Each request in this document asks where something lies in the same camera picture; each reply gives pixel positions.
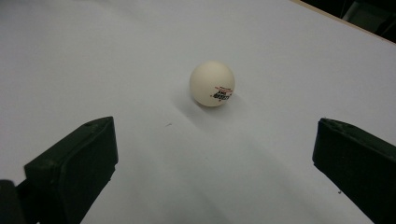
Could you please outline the white ping-pong ball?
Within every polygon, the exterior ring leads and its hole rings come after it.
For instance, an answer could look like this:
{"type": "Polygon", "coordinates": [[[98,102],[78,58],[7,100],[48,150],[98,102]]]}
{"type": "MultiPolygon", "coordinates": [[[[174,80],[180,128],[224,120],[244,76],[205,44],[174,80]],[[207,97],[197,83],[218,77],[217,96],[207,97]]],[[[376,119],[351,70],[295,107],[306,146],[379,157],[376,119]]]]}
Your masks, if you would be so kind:
{"type": "Polygon", "coordinates": [[[191,96],[204,106],[216,107],[225,104],[233,96],[234,87],[233,72],[221,62],[202,63],[191,73],[191,96]]]}

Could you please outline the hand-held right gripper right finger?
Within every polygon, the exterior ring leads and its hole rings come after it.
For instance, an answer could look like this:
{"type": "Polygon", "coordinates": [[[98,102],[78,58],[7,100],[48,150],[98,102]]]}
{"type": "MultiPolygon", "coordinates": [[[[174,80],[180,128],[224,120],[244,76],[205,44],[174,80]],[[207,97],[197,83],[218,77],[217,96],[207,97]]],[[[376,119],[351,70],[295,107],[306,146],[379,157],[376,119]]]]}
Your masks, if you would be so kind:
{"type": "Polygon", "coordinates": [[[312,157],[374,224],[396,224],[396,146],[334,119],[321,119],[312,157]]]}

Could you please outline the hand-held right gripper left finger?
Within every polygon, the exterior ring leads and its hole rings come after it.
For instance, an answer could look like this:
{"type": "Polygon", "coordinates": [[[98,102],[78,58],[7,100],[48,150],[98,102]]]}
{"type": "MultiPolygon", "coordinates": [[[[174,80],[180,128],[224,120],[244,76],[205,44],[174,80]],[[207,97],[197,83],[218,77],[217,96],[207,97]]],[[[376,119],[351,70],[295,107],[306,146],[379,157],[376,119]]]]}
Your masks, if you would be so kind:
{"type": "Polygon", "coordinates": [[[28,224],[80,224],[118,163],[114,119],[89,121],[24,166],[28,224]]]}

